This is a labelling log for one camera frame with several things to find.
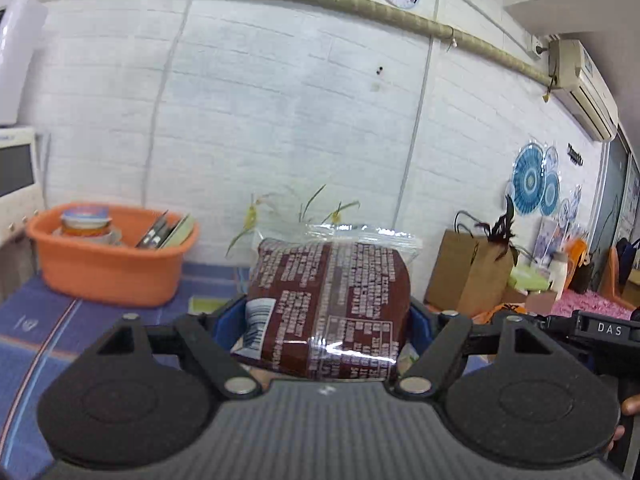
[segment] pink rug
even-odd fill
[[[576,294],[572,290],[566,290],[562,293],[560,301],[556,301],[554,304],[551,314],[570,317],[574,310],[586,310],[587,312],[617,317],[618,319],[629,319],[632,312],[612,301],[605,300],[591,290],[584,294]]]

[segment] barcode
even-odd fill
[[[273,298],[258,298],[246,302],[246,332],[242,336],[242,348],[237,354],[251,359],[260,359],[264,343],[264,331],[269,324],[276,300]]]

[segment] blue paper fan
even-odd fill
[[[545,182],[545,193],[540,201],[540,212],[544,216],[551,216],[558,206],[560,180],[555,173],[547,173]]]
[[[513,165],[513,204],[521,215],[533,213],[545,193],[545,167],[542,161],[542,148],[530,142],[521,150]]]

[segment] wall socket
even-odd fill
[[[542,42],[532,34],[531,43],[529,45],[529,55],[533,59],[540,59],[542,57],[542,53],[546,50],[547,49]]]

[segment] orange plastic basin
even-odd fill
[[[53,231],[62,225],[62,212],[80,205],[86,204],[70,203],[55,207],[31,219],[27,225],[27,234],[36,241],[42,277],[47,285],[76,298],[117,306],[155,307],[169,301],[178,288],[184,253],[198,238],[198,225],[179,247],[135,249],[162,213],[96,204],[109,208],[112,225],[122,231],[122,242],[126,247],[54,236]],[[181,215],[170,212],[167,218],[175,224]]]

